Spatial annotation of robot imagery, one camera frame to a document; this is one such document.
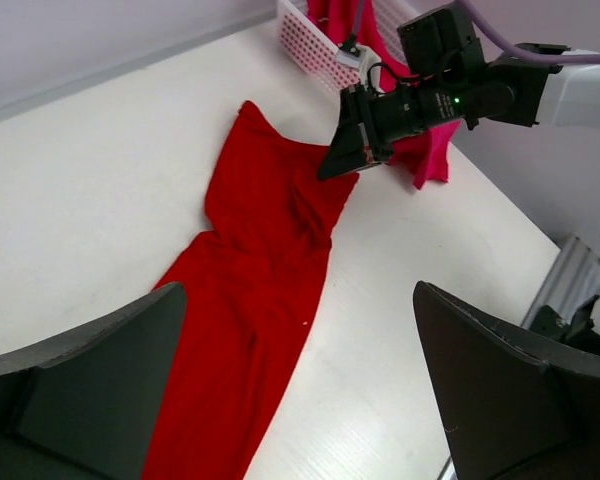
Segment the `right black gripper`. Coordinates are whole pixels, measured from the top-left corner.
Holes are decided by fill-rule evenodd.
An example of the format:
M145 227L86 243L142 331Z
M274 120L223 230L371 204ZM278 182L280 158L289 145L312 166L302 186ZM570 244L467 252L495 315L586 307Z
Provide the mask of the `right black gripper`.
M380 93L368 80L340 91L339 126L318 167L319 181L386 163L396 141L462 116L460 92L485 69L467 9L443 5L399 26L397 34L411 75L379 62L372 67L393 77L392 90Z

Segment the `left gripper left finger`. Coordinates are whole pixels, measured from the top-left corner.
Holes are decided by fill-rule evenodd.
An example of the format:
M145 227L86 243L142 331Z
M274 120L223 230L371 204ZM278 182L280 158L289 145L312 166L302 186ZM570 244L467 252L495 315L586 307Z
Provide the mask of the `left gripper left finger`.
M0 355L0 479L138 479L187 297L169 283Z

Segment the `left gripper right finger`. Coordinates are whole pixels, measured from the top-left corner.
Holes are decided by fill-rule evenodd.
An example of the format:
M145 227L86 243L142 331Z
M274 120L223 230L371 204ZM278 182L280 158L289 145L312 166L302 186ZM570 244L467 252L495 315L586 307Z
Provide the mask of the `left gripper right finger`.
M414 313L459 479L600 479L600 355L424 281Z

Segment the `red t shirt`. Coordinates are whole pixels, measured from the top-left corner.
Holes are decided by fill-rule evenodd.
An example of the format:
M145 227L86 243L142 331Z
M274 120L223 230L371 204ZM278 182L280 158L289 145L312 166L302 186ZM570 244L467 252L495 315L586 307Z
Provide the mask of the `red t shirt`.
M357 182L319 181L325 154L241 106L206 192L210 227L163 276L183 286L187 308L144 478L245 475L310 333Z

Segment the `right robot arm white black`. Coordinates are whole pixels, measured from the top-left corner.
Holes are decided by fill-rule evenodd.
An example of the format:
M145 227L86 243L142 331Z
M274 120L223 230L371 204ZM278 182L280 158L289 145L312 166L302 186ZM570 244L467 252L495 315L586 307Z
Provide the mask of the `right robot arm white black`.
M410 76L386 93L371 81L340 92L338 125L320 180L386 164L396 144L483 118L600 129L600 54L564 45L512 45L467 1L453 1L397 29Z

